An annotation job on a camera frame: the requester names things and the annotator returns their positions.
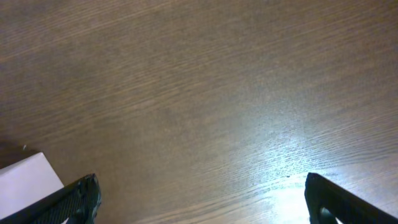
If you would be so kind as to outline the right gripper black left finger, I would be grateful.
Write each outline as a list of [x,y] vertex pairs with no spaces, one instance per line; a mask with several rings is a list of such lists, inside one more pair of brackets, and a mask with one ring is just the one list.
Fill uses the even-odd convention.
[[1,224],[94,224],[100,205],[98,179],[89,174],[3,218]]

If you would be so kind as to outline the pink cardboard box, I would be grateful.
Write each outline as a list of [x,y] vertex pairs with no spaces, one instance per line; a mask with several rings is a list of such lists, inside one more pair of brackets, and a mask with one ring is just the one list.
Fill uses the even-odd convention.
[[1,169],[1,218],[64,188],[41,152]]

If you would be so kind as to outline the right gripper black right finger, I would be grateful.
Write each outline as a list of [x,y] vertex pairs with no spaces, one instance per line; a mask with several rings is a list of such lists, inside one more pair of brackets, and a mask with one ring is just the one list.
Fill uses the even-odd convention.
[[311,224],[391,223],[397,218],[317,173],[308,173],[305,201]]

